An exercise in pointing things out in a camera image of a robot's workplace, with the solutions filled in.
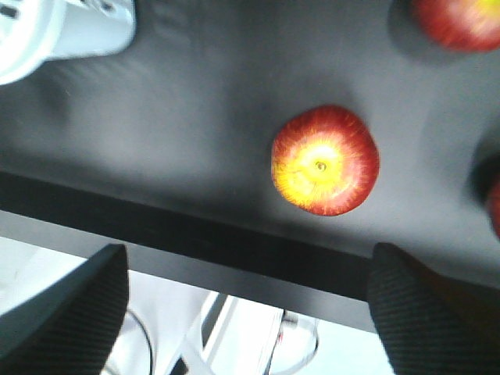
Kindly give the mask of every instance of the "red and yellow apple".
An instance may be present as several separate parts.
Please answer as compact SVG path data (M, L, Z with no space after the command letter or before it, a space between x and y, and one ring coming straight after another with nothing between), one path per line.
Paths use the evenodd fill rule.
M377 146L356 114L324 105L295 117L273 143L271 174L292 204L316 215L355 209L379 171Z
M488 52L500 47L500 0L413 0L423 30L446 48Z
M500 175L488 192L487 209L491 217L491 225L498 238L500 238Z

